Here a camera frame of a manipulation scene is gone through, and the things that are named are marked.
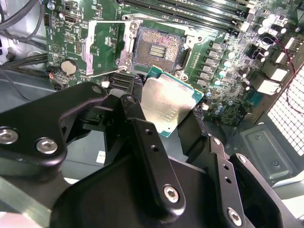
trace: cable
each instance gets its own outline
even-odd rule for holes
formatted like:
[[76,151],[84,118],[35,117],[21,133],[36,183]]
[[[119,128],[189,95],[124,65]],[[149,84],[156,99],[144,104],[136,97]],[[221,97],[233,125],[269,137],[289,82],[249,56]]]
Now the cable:
[[297,73],[299,72],[300,69],[297,69],[297,70],[295,69],[293,60],[292,60],[292,58],[290,57],[290,55],[289,55],[289,53],[288,53],[286,47],[284,46],[284,44],[283,44],[281,41],[279,41],[279,40],[277,40],[277,43],[278,43],[279,45],[282,46],[283,51],[284,51],[284,53],[286,54],[286,56],[287,56],[287,58],[288,58],[288,61],[289,61],[289,64],[290,64],[290,66],[291,66],[291,68],[292,68],[292,70],[293,70],[293,76],[292,76],[292,78],[290,79],[290,81],[289,81],[289,82],[287,83],[287,85],[286,85],[286,102],[287,102],[288,106],[289,106],[291,109],[293,109],[294,111],[296,111],[296,112],[299,113],[299,114],[304,114],[303,112],[297,110],[296,108],[294,108],[294,107],[290,104],[290,97],[289,97],[290,85],[292,84],[293,80],[296,78]]
[[13,82],[13,80],[11,80],[11,78],[3,71],[0,69],[0,74],[4,75],[6,77],[6,79],[8,80],[8,82],[10,83],[10,85],[15,89],[15,91],[26,101],[30,102],[33,101],[31,99],[28,99],[27,97],[25,97],[20,90],[17,88],[17,86],[15,85],[15,83]]
[[12,68],[12,69],[8,69],[8,70],[13,71],[13,72],[17,72],[17,73],[20,73],[20,74],[39,77],[39,78],[48,80],[48,76],[43,71],[40,71],[40,70],[34,70],[34,69],[22,68],[22,67]]
[[[1,15],[1,22],[3,23],[5,20],[4,20],[3,8],[2,8],[1,5],[0,5],[0,15]],[[21,43],[26,43],[26,44],[29,44],[29,45],[33,45],[33,46],[35,46],[35,47],[37,47],[41,50],[46,50],[47,49],[46,45],[40,44],[40,43],[38,43],[36,41],[33,41],[33,40],[30,40],[31,38],[33,38],[38,33],[40,25],[41,25],[42,20],[43,20],[43,16],[44,16],[44,6],[41,5],[39,19],[38,19],[38,23],[36,25],[36,28],[34,29],[34,31],[28,37],[19,37],[19,36],[16,36],[16,35],[12,35],[6,29],[4,29],[3,30],[4,33],[0,33],[0,35],[6,37],[8,39],[16,39]]]
[[0,31],[7,29],[21,21],[30,12],[30,10],[37,2],[37,0],[29,0],[28,3],[22,9],[20,9],[12,17],[0,24]]
[[40,64],[40,63],[46,63],[47,60],[48,60],[47,54],[35,55],[20,60],[4,63],[3,65],[0,66],[0,69],[9,69],[12,67],[22,67],[22,66]]

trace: green pcb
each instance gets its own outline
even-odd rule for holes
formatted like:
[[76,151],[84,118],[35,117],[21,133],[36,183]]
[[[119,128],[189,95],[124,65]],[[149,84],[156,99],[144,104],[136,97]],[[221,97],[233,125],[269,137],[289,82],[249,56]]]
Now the green pcb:
[[[271,38],[263,36],[296,36],[289,30],[283,35],[274,29],[296,25],[293,12],[298,3],[289,0],[52,2],[55,9],[46,7],[45,16],[49,65],[62,67],[68,60],[73,62],[72,72],[75,68],[72,74],[56,73],[63,84],[101,84],[111,72],[146,74],[153,65],[163,66],[168,73],[208,95],[207,120],[221,118],[229,125],[239,122],[240,107],[256,105],[256,97],[263,97],[244,85],[254,71],[272,61],[272,54],[279,49],[275,44],[265,44]],[[126,33],[130,15],[139,21],[139,27],[130,42],[132,49],[127,52],[131,62],[126,65],[131,67],[126,69],[120,67],[119,61],[128,48],[126,40],[132,36]],[[253,45],[269,52],[266,61],[248,54]],[[248,69],[247,78],[240,76],[240,71]]]

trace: memory slot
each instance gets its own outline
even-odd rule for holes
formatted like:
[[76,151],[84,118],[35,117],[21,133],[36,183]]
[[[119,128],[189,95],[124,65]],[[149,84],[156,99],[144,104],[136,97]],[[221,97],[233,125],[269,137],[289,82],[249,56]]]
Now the memory slot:
[[222,23],[220,21],[215,22],[215,20],[210,21],[210,20],[206,20],[206,19],[202,19],[202,18],[198,18],[198,17],[193,17],[191,15],[180,13],[178,11],[173,11],[171,9],[167,9],[167,8],[164,8],[161,6],[152,5],[151,3],[146,3],[146,2],[143,2],[142,0],[124,0],[124,2],[130,3],[135,6],[143,7],[143,8],[149,9],[149,10],[155,10],[157,12],[162,12],[162,13],[166,14],[166,16],[174,16],[175,19],[188,20],[189,22],[191,22],[190,24],[193,24],[193,22],[195,22],[195,24],[198,24],[202,27],[217,29],[219,31],[228,31],[231,27],[233,27],[228,23]]

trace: black cable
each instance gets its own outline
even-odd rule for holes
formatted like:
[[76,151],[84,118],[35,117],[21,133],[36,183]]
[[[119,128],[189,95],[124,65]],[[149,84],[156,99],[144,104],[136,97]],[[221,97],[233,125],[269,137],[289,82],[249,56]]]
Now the black cable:
[[16,68],[16,67],[25,67],[25,66],[30,66],[30,65],[37,65],[37,64],[41,64],[41,63],[47,63],[48,60],[47,59],[37,59],[37,60],[32,60],[29,62],[24,62],[24,63],[20,63],[20,64],[14,64],[14,65],[10,65],[10,66],[0,66],[0,69],[10,69],[10,68]]
[[8,69],[11,67],[22,67],[33,64],[46,63],[47,60],[48,60],[47,54],[35,55],[20,60],[4,63],[3,65],[0,66],[0,69]]
[[15,83],[13,82],[13,80],[11,80],[11,78],[3,71],[0,69],[0,74],[2,74],[3,76],[6,77],[6,79],[8,80],[8,82],[10,83],[10,85],[15,89],[15,91],[26,101],[30,102],[33,101],[31,99],[28,99],[27,97],[25,97],[20,90],[17,88],[17,86],[15,85]]
[[[1,5],[0,5],[0,15],[1,15],[1,22],[3,23],[5,20],[4,20],[3,8],[2,8]],[[40,6],[40,14],[39,14],[38,23],[36,25],[36,28],[28,37],[19,37],[19,36],[16,36],[16,35],[12,35],[6,29],[4,29],[3,30],[4,33],[0,33],[0,35],[6,37],[8,39],[16,39],[21,43],[26,43],[26,44],[29,44],[29,45],[33,45],[33,46],[35,46],[35,47],[37,47],[41,50],[46,50],[47,49],[46,45],[40,44],[40,43],[38,43],[36,41],[33,41],[33,40],[30,40],[31,38],[33,38],[38,33],[38,30],[39,30],[40,25],[41,25],[42,20],[43,20],[43,16],[44,16],[44,6],[41,5]]]
[[45,80],[49,80],[48,76],[44,73],[44,71],[40,71],[40,70],[17,67],[17,68],[11,68],[11,69],[9,69],[9,71],[13,71],[13,72],[17,72],[17,73],[20,73],[20,74],[39,77],[39,78],[43,78]]
[[3,31],[4,29],[7,29],[21,21],[31,11],[31,9],[37,2],[38,0],[29,0],[28,3],[17,13],[15,13],[12,17],[0,24],[0,31]]

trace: sticker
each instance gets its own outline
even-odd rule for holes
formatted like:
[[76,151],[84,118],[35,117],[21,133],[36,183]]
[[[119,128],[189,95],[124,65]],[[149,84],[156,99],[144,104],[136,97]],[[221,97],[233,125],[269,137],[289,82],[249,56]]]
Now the sticker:
[[105,162],[105,151],[99,151],[98,152],[96,162],[104,164],[104,162]]

